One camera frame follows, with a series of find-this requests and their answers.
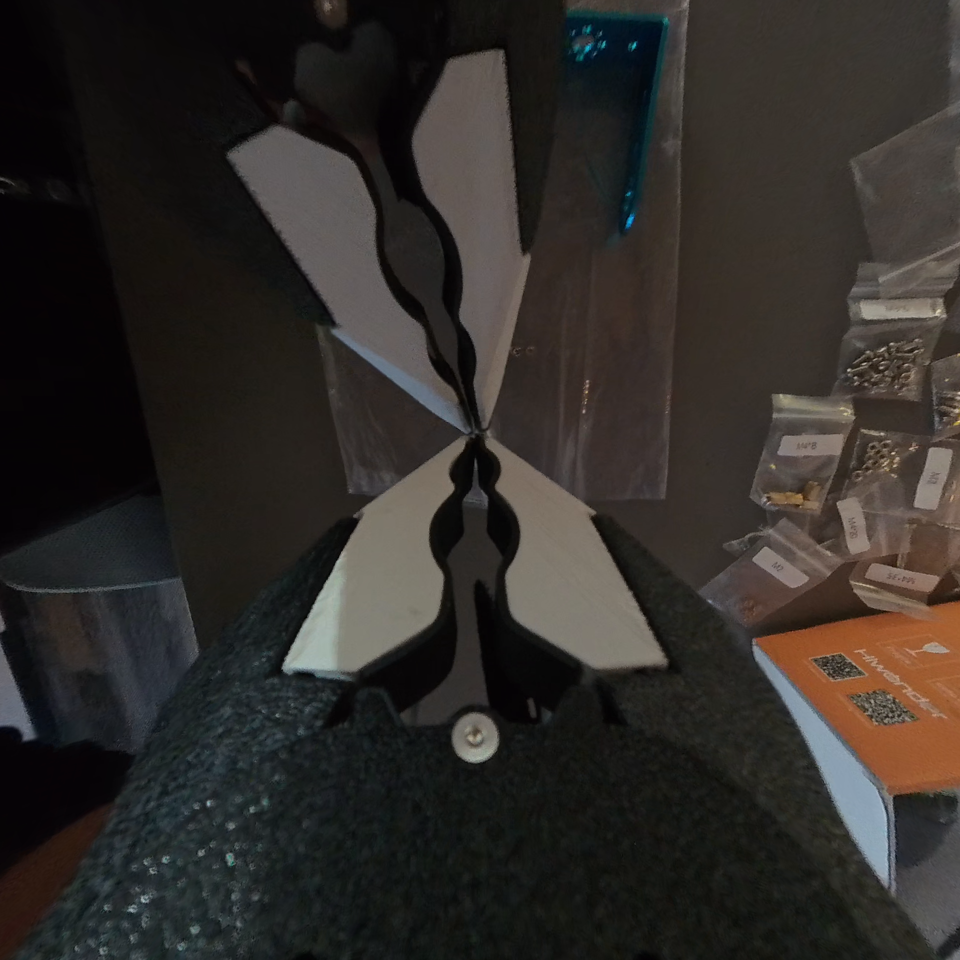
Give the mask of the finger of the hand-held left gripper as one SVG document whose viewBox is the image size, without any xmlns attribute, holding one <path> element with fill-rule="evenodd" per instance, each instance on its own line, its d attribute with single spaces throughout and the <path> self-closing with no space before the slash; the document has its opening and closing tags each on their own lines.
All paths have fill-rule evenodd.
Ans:
<svg viewBox="0 0 960 960">
<path fill-rule="evenodd" d="M 506 54 L 451 57 L 414 125 L 414 165 L 460 261 L 457 316 L 476 356 L 482 428 L 495 413 L 531 258 L 522 249 Z"/>
<path fill-rule="evenodd" d="M 345 153 L 272 125 L 226 158 L 333 321 L 333 336 L 463 434 L 455 390 L 428 357 L 426 331 L 388 286 L 378 213 Z"/>
</svg>

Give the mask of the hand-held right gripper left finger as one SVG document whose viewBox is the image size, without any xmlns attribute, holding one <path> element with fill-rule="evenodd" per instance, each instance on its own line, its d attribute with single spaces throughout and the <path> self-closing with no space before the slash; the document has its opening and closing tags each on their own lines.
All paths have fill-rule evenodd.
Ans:
<svg viewBox="0 0 960 960">
<path fill-rule="evenodd" d="M 460 438 L 360 511 L 283 660 L 287 675 L 384 690 L 398 712 L 450 675 L 450 554 L 464 535 L 475 442 Z"/>
</svg>

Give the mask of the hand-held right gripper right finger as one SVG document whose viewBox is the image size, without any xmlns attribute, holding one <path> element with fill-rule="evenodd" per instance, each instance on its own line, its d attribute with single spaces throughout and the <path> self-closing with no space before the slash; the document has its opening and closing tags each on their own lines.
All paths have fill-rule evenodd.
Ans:
<svg viewBox="0 0 960 960">
<path fill-rule="evenodd" d="M 570 690 L 661 673 L 668 654 L 596 525 L 596 513 L 494 439 L 480 441 L 498 666 L 555 712 Z"/>
</svg>

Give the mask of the teal metal U bracket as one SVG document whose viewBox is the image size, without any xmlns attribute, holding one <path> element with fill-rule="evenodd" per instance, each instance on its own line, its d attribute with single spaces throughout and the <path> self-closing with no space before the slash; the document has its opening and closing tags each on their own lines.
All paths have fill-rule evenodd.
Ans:
<svg viewBox="0 0 960 960">
<path fill-rule="evenodd" d="M 564 30 L 555 160 L 569 218 L 625 236 L 642 205 L 670 22 L 586 9 Z"/>
</svg>

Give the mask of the large clear plastic bag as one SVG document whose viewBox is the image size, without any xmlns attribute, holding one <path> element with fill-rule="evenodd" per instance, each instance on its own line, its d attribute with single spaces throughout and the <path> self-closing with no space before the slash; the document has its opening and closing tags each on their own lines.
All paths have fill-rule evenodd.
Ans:
<svg viewBox="0 0 960 960">
<path fill-rule="evenodd" d="M 670 30 L 641 206 L 625 236 L 570 219 L 555 159 L 493 428 L 587 499 L 666 495 L 677 306 L 689 2 L 567 2 L 566 13 L 662 15 Z M 561 72 L 558 87 L 559 108 Z"/>
</svg>

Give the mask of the dark grey desk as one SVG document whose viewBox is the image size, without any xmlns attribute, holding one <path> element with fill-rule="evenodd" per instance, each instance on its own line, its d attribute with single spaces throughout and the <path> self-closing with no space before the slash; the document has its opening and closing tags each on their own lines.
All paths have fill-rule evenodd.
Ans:
<svg viewBox="0 0 960 960">
<path fill-rule="evenodd" d="M 791 715 L 690 586 L 766 380 L 821 387 L 866 251 L 842 169 L 910 126 L 947 2 L 691 2 L 667 513 L 586 522 L 668 666 L 546 723 L 405 726 L 382 680 L 282 661 L 361 526 L 333 317 L 228 159 L 334 40 L 312 2 L 56 2 L 87 169 L 201 645 L 26 958 L 936 958 Z"/>
</svg>

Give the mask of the orange cardboard box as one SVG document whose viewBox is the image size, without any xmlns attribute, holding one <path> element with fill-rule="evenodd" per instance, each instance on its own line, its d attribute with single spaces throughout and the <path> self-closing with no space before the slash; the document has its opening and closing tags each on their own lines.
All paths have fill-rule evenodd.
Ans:
<svg viewBox="0 0 960 960">
<path fill-rule="evenodd" d="M 890 891 L 894 798 L 959 783 L 959 604 L 933 613 L 882 613 L 752 643 L 847 833 Z"/>
</svg>

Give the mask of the grey mesh chair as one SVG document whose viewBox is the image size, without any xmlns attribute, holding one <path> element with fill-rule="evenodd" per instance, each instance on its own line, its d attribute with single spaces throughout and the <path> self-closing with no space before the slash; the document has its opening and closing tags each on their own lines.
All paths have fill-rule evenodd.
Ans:
<svg viewBox="0 0 960 960">
<path fill-rule="evenodd" d="M 136 754 L 199 647 L 162 498 L 2 557 L 3 652 L 41 740 Z"/>
</svg>

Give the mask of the pile of small hardware bags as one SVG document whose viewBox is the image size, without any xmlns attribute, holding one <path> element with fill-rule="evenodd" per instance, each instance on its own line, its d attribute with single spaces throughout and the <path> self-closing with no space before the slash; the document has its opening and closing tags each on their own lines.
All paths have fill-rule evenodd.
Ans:
<svg viewBox="0 0 960 960">
<path fill-rule="evenodd" d="M 772 397 L 750 498 L 767 518 L 702 589 L 755 630 L 841 571 L 878 614 L 935 618 L 958 579 L 958 95 L 850 162 L 870 259 L 830 393 Z"/>
</svg>

